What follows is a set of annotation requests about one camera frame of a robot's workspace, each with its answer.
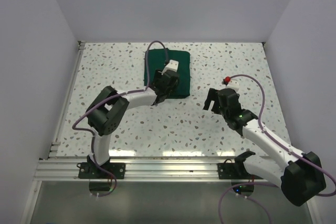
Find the green surgical cloth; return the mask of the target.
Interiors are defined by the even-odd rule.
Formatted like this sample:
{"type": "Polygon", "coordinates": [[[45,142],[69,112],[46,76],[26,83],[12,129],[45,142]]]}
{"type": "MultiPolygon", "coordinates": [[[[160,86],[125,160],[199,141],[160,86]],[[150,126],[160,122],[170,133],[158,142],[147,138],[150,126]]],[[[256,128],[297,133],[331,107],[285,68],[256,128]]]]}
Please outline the green surgical cloth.
{"type": "MultiPolygon", "coordinates": [[[[179,74],[179,84],[169,99],[184,99],[190,96],[191,75],[190,60],[191,55],[187,51],[166,50],[170,60],[178,62],[177,73],[179,74]]],[[[148,53],[148,66],[150,73],[150,83],[154,79],[156,70],[163,70],[165,67],[164,49],[151,49],[148,53]]]]}

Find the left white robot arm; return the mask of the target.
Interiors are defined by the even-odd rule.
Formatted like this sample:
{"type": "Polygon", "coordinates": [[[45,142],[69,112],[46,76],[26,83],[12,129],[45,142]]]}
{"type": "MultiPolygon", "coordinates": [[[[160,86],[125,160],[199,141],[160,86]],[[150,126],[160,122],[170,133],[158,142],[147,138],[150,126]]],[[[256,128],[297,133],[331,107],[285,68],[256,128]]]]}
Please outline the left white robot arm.
{"type": "Polygon", "coordinates": [[[87,109],[88,124],[93,129],[91,144],[92,160],[90,171],[97,178],[104,178],[109,172],[109,144],[112,133],[119,127],[127,110],[140,106],[162,103],[175,91],[179,84],[179,74],[173,70],[157,70],[149,87],[143,90],[117,91],[106,86],[87,109]]]}

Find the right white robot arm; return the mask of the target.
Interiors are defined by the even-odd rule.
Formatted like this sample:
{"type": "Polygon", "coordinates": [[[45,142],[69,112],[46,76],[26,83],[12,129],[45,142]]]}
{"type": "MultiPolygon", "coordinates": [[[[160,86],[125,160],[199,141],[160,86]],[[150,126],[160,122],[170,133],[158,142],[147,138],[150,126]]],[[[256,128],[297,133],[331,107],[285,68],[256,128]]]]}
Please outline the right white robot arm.
{"type": "Polygon", "coordinates": [[[220,114],[231,130],[268,155],[265,159],[253,151],[245,151],[232,163],[219,163],[220,179],[248,179],[255,175],[280,187],[295,206],[303,205],[326,188],[320,158],[314,152],[305,154],[274,133],[267,135],[267,128],[259,126],[257,115],[242,108],[234,89],[209,89],[203,109],[220,114]]]}

